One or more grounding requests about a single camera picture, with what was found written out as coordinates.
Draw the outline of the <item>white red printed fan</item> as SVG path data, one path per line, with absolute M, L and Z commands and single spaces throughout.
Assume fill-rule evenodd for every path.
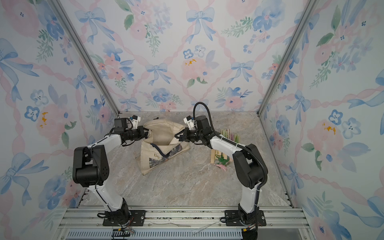
M 216 159 L 216 151 L 215 150 L 211 150 L 211 160 L 210 160 L 210 163 L 214 164 L 215 163 L 215 159 Z

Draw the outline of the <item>beige tote bag navy handles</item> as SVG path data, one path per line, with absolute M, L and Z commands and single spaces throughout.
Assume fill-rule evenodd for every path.
M 156 119 L 145 123 L 144 128 L 149 130 L 149 135 L 141 141 L 141 154 L 137 159 L 143 175 L 190 149 L 189 143 L 175 137 L 185 129 L 181 124 Z

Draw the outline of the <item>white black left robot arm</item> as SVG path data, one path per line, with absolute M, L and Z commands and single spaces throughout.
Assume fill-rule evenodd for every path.
M 126 200 L 120 196 L 108 180 L 110 167 L 107 155 L 115 148 L 127 147 L 131 143 L 148 137 L 149 130 L 140 126 L 141 118 L 117 118 L 112 130 L 103 139 L 74 150 L 73 181 L 94 193 L 105 211 L 99 218 L 118 225 L 127 225 L 132 214 Z

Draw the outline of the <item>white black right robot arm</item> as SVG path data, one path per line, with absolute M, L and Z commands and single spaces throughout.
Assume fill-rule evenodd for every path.
M 187 127 L 175 137 L 180 142 L 202 144 L 233 159 L 236 175 L 242 184 L 242 197 L 238 207 L 239 220 L 245 226 L 256 226 L 259 216 L 261 187 L 268 180 L 266 167 L 258 148 L 231 141 L 214 130 L 206 116 L 184 118 Z

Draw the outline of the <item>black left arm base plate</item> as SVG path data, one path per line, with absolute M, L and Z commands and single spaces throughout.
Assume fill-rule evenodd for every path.
M 120 224 L 117 221 L 113 221 L 111 218 L 103 219 L 104 227 L 142 227 L 146 218 L 145 210 L 130 210 L 130 219 L 124 223 Z

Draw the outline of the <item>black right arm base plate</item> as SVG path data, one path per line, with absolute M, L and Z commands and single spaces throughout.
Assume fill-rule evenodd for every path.
M 245 227 L 249 228 L 254 224 L 258 226 L 266 226 L 266 218 L 262 210 L 255 210 L 252 214 L 243 214 L 239 210 L 225 210 L 225 216 L 221 217 L 221 223 L 227 227 Z

